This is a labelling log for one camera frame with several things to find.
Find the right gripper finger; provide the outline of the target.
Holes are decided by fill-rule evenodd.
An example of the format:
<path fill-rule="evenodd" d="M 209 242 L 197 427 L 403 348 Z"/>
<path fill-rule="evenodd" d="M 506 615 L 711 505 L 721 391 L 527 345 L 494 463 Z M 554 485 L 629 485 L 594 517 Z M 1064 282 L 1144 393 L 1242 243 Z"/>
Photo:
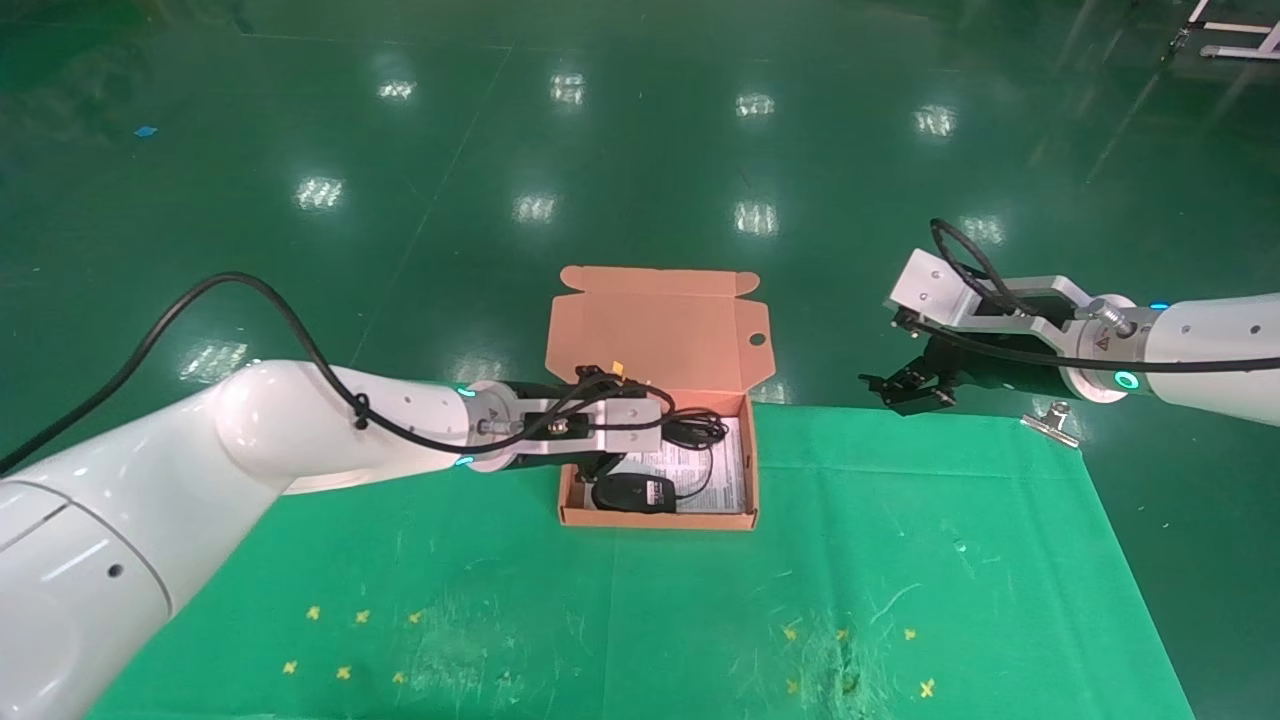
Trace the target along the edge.
<path fill-rule="evenodd" d="M 951 409 L 956 404 L 954 391 L 947 384 L 890 388 L 890 410 L 900 416 L 914 416 Z"/>
<path fill-rule="evenodd" d="M 938 379 L 938 372 L 925 359 L 914 359 L 895 373 L 881 377 L 860 374 L 867 388 L 878 397 L 915 393 Z"/>

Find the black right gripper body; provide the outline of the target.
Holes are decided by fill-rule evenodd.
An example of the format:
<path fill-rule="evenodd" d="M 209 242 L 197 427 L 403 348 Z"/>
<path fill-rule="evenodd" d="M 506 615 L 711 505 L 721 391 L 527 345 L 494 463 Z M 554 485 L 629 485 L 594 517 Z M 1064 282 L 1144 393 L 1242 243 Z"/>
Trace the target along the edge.
<path fill-rule="evenodd" d="M 1056 366 L 1016 363 L 978 354 L 932 337 L 923 361 L 942 386 L 1010 389 L 1024 395 L 1066 395 L 1068 383 Z"/>

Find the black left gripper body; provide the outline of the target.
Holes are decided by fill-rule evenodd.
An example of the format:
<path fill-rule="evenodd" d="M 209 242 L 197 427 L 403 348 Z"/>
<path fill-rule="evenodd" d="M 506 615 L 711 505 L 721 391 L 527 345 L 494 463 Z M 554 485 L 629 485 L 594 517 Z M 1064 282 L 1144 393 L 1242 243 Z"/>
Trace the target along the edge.
<path fill-rule="evenodd" d="M 576 386 L 541 386 L 509 383 L 512 400 L 509 419 L 517 429 L 511 436 L 522 439 L 498 452 L 498 469 L 572 466 L 579 482 L 596 477 L 596 461 L 611 452 L 608 443 L 618 439 L 613 430 L 603 430 L 605 413 L 617 406 L 605 393 L 614 386 L 609 380 L 581 382 Z"/>

